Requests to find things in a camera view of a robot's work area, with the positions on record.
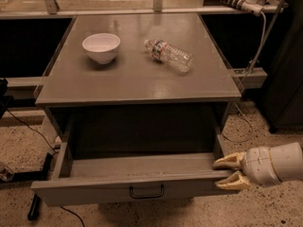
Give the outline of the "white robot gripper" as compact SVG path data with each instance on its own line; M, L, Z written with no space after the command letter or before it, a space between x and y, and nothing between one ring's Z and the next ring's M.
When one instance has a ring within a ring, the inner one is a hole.
M224 190L249 189L252 186L251 182L257 185L281 184L274 171L270 151L266 147L231 153L216 160L212 167L214 169L242 169L246 175L236 171L226 179L215 182L217 187Z

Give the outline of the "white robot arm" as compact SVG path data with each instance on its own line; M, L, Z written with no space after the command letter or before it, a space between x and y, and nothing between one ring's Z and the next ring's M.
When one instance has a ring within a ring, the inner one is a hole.
M297 142L272 148L250 148L224 156L215 161L212 167L234 170L226 179L215 182L217 187L224 190L303 181L303 150Z

